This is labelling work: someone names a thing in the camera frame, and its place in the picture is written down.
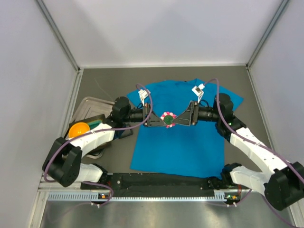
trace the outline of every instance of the white backdrop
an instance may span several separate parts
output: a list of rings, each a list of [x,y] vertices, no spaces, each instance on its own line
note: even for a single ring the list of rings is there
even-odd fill
[[[304,163],[304,1],[291,1],[251,73],[275,149]]]
[[[2,1],[0,30],[0,227],[23,228],[76,73],[35,1]]]
[[[281,0],[44,0],[82,67],[248,62]]]

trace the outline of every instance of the blue t-shirt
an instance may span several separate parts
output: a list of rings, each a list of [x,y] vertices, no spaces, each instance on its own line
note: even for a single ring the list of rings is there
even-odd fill
[[[166,80],[147,85],[153,99],[153,111],[159,117],[164,112],[180,115],[191,100],[198,99],[191,89],[201,83],[204,81],[200,79]],[[243,101],[242,97],[223,87],[220,87],[220,93],[231,97],[234,110]],[[202,99],[213,106],[215,95],[216,84],[207,84]],[[135,106],[140,103],[137,90],[128,94],[128,98]],[[220,177],[223,167],[224,138],[218,134],[215,123],[199,121],[190,127],[140,127],[131,163],[133,170],[205,178]]]

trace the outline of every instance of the robotic arm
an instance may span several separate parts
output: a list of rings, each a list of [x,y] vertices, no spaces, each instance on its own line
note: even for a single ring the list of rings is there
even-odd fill
[[[304,184],[299,181],[298,177],[280,158],[259,146],[263,143],[251,133],[243,122],[234,116],[233,103],[227,94],[219,94],[220,109],[224,119],[239,135],[255,141],[256,144],[243,140],[227,129],[219,116],[216,98],[213,107],[202,107],[200,106],[200,95],[198,95],[199,100],[191,101],[188,108],[174,118],[172,123],[190,126],[196,125],[198,121],[215,122],[218,133],[229,143],[238,147],[261,169],[261,172],[255,172],[238,163],[228,164],[221,173],[223,181],[227,185],[240,184],[255,190],[264,195],[277,210],[283,210],[304,198]],[[127,122],[143,121],[150,112],[150,105],[145,104],[144,99],[141,100],[143,102],[142,109],[131,109],[126,97],[117,98],[111,114],[104,119],[103,123],[91,130],[92,134],[77,138],[61,151],[51,164],[48,175],[64,187],[69,186],[74,181],[98,182],[103,175],[103,168],[95,164],[82,164],[81,158],[97,146],[114,140],[122,133],[122,131],[96,133],[97,130],[124,127]],[[152,112],[144,125],[147,127],[164,127],[167,126],[167,123]],[[42,167],[43,171],[55,151],[65,142],[64,138],[55,140]],[[296,162],[292,166],[304,177],[304,167],[300,163]]]

